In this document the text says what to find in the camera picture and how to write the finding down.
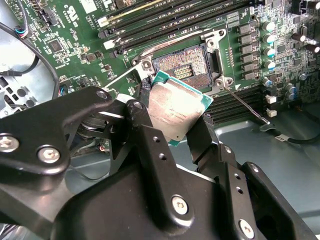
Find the ram slot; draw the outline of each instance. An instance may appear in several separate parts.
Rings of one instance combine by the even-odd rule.
[[[140,15],[135,15],[129,19],[122,20],[119,23],[115,23],[111,27],[112,27],[112,29],[120,29],[120,28],[129,26],[129,25],[135,24],[140,20],[145,20],[146,18],[149,18],[149,17],[154,16],[156,14],[162,13],[164,11],[171,10],[172,8],[175,8],[177,6],[181,6],[181,5],[188,3],[188,2],[190,2],[190,0],[176,0],[176,1],[170,2],[169,5],[162,4],[161,6],[158,6],[156,8],[148,9],[147,11],[143,12]]]
[[[265,111],[265,102],[260,86],[236,91],[235,94],[257,112],[262,114]],[[210,115],[214,124],[225,123],[252,114],[237,99],[229,94],[216,97],[206,113]]]
[[[209,13],[205,15],[197,16],[197,13],[194,13],[190,15],[191,19],[188,18],[186,19],[186,21],[183,21],[182,23],[178,23],[178,24],[176,24],[177,21],[171,22],[170,23],[171,25],[169,27],[166,27],[163,30],[158,29],[156,32],[153,32],[151,34],[141,36],[136,39],[128,39],[127,42],[125,42],[125,40],[122,39],[121,42],[125,42],[125,43],[122,45],[120,44],[116,46],[116,50],[119,54],[121,54],[125,51],[130,50],[131,48],[134,48],[141,44],[145,44],[149,41],[153,41],[156,38],[162,37],[164,35],[174,34],[178,30],[182,32],[182,31],[187,31],[190,28],[200,28],[201,26],[199,26],[199,24],[203,24],[214,17],[225,15],[235,10],[239,11],[240,8],[247,7],[249,4],[250,4],[249,1],[245,1],[245,2],[236,3],[232,6],[224,7],[223,9],[219,9],[219,10],[217,10],[216,7],[220,7],[221,5],[220,4],[218,4],[217,6],[215,5],[213,6],[212,9],[208,9],[207,11],[209,11]]]
[[[125,27],[116,29],[115,31],[120,33],[117,35],[117,37],[120,38],[128,38],[132,35],[135,35],[137,33],[140,33],[142,30],[146,31],[153,27],[159,26],[161,24],[168,23],[170,21],[176,20],[178,18],[182,18],[183,16],[187,14],[194,13],[196,11],[200,11],[206,8],[210,8],[213,5],[221,4],[225,2],[225,0],[218,0],[218,1],[212,1],[209,0],[207,2],[199,1],[199,0],[193,0],[191,2],[188,2],[187,5],[179,5],[178,7],[175,7],[174,9],[167,11],[167,12],[161,12],[157,17],[150,17],[147,19],[144,19],[140,22],[136,22],[132,25],[126,25]]]

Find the cable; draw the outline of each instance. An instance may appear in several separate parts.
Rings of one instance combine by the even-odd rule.
[[[320,125],[320,118],[312,115],[311,113],[302,110],[300,107],[295,107],[298,111],[300,111],[302,114],[304,114],[308,119],[310,119],[311,121],[315,122],[316,124]],[[275,136],[277,139],[279,139],[279,136],[281,136],[280,138],[283,139],[284,141],[287,141],[289,143],[292,144],[314,144],[316,142],[318,142],[320,140],[320,133],[318,135],[316,135],[315,137],[312,137],[310,139],[294,139],[291,137],[287,137],[284,134],[282,134],[279,130],[276,129],[270,129],[267,132],[271,133],[273,136]]]
[[[2,232],[2,234],[0,235],[0,240],[3,240],[6,238],[6,236],[8,236],[11,232],[13,232],[14,230],[16,230],[19,226],[18,225],[12,225],[9,224],[4,231]]]
[[[20,42],[22,42],[24,45],[26,45],[46,66],[48,71],[50,72],[53,82],[54,82],[54,87],[53,87],[53,94],[52,94],[52,99],[56,99],[59,94],[59,87],[60,87],[60,82],[59,82],[59,77],[56,73],[56,70],[51,66],[51,64],[48,62],[48,60],[33,46],[32,43],[30,43],[28,40],[23,40],[19,38],[15,31],[0,22],[0,29],[5,31],[6,33],[10,34],[11,36],[15,37],[18,39]]]
[[[13,109],[15,109],[15,108],[28,109],[27,106],[25,106],[25,105],[20,105],[20,104],[9,104],[9,106],[10,106],[11,108],[13,108]]]
[[[265,123],[265,125],[272,125],[268,120],[266,120],[264,117],[260,116],[256,111],[254,111],[246,102],[244,102],[240,97],[238,97],[237,95],[235,95],[233,92],[231,92],[228,88],[224,87],[225,90],[227,90],[235,99],[237,99],[242,105],[244,105],[247,109],[250,110],[250,112],[260,121],[262,121],[263,123]],[[315,122],[316,124],[320,125],[320,118],[312,115],[311,113],[302,110],[300,107],[296,106],[295,107],[298,111],[302,112],[307,118],[309,118],[311,121]],[[272,134],[277,140],[281,141],[281,142],[289,142],[292,144],[313,144],[316,143],[317,141],[320,140],[320,133],[310,139],[294,139],[291,137],[288,137],[284,134],[282,134],[279,130],[275,129],[275,128],[270,128],[264,132],[268,132],[270,134]]]
[[[20,8],[20,10],[21,10],[21,12],[22,12],[23,30],[24,30],[24,34],[25,34],[25,32],[29,32],[26,10],[24,9],[24,6],[23,6],[21,0],[17,0],[17,3],[18,3],[19,8]]]
[[[86,176],[85,174],[83,174],[81,171],[79,171],[78,169],[76,169],[74,166],[69,166],[69,168],[70,169],[72,169],[72,170],[74,170],[74,171],[76,171],[78,174],[80,174],[83,178],[85,178],[85,179],[87,179],[87,180],[89,180],[89,181],[99,181],[99,180],[102,180],[102,179],[104,179],[105,177],[107,177],[108,175],[109,175],[109,172],[107,172],[106,174],[104,174],[104,175],[102,175],[102,176],[100,176],[100,177],[98,177],[98,178],[91,178],[91,177],[88,177],[88,176]]]
[[[21,77],[22,75],[27,74],[27,73],[31,72],[33,69],[35,69],[35,67],[37,66],[38,63],[39,63],[39,58],[35,55],[33,63],[26,70],[24,70],[24,71],[8,70],[8,71],[0,72],[0,75],[11,76],[11,77]]]

